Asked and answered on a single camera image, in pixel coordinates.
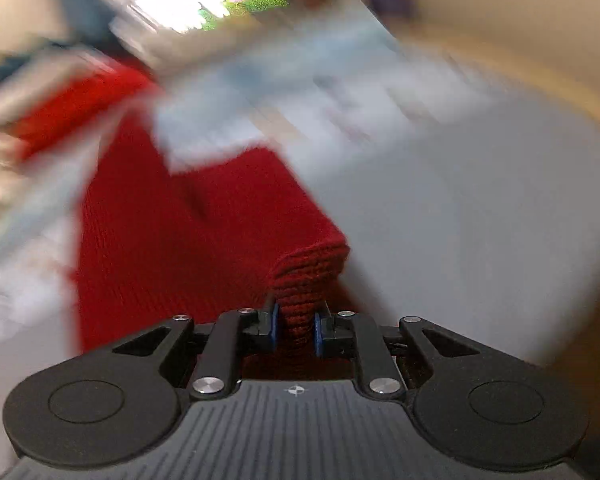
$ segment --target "ribbed surface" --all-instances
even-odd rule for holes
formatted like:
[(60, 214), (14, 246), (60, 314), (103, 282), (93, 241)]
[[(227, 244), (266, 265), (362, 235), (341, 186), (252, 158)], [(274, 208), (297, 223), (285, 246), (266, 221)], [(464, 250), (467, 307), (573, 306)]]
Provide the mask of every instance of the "ribbed surface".
[[(302, 386), (298, 392), (293, 386)], [(361, 397), (350, 381), (246, 381), (224, 400), (193, 405), (173, 435), (124, 465), (60, 471), (23, 459), (6, 480), (577, 479), (567, 465), (507, 474), (442, 455), (394, 402)]]

